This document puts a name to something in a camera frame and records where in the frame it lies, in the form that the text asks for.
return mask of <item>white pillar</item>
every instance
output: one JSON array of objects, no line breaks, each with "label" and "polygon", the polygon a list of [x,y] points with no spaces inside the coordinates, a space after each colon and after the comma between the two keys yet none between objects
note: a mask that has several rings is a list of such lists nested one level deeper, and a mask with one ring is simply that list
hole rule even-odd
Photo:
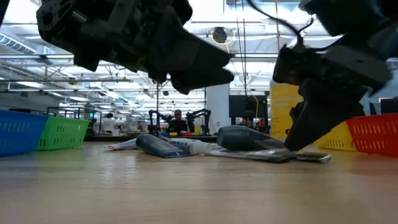
[{"label": "white pillar", "polygon": [[229,84],[207,87],[206,99],[206,108],[211,111],[210,134],[214,134],[221,127],[231,124],[229,118]]}]

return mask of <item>ceiling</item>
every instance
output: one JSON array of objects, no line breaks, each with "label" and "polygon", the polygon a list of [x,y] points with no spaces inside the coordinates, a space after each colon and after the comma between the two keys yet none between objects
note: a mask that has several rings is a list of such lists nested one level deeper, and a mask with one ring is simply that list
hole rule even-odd
[{"label": "ceiling", "polygon": [[[264,90],[268,90],[279,49],[284,44],[295,42],[291,31],[254,11],[246,3],[242,4],[240,0],[236,4],[234,0],[190,0],[190,4],[194,13],[185,28],[203,40],[237,55],[226,66],[236,75],[231,83],[231,94],[244,94],[241,82],[243,65],[239,59],[244,52],[248,58],[248,88],[255,89],[254,94],[263,94]],[[257,0],[257,4],[265,12],[289,21],[298,29],[311,18],[298,9],[298,1],[279,1],[277,7],[274,0]],[[68,52],[44,42],[36,26],[35,11],[39,5],[40,0],[11,0],[0,30],[0,77],[5,80],[63,82],[33,85],[20,82],[7,88],[14,91],[41,89],[66,101],[68,107],[90,102],[99,110],[115,111],[120,115],[129,114],[131,110],[136,114],[146,114],[147,110],[156,107],[156,85],[146,73],[123,70],[108,62],[101,62],[97,71],[91,72],[74,66],[73,56]],[[224,27],[228,46],[213,41],[211,32],[215,27]],[[336,40],[316,20],[303,32],[303,36],[305,44],[312,47],[324,47]],[[40,59],[40,54],[53,55],[48,59],[51,63]],[[70,79],[84,81],[66,82]],[[183,112],[199,110],[205,103],[203,90],[195,90],[185,96],[177,93],[171,84],[165,83],[162,91],[168,91],[168,95],[163,92],[160,94],[161,113],[169,113],[174,108],[182,108]]]}]

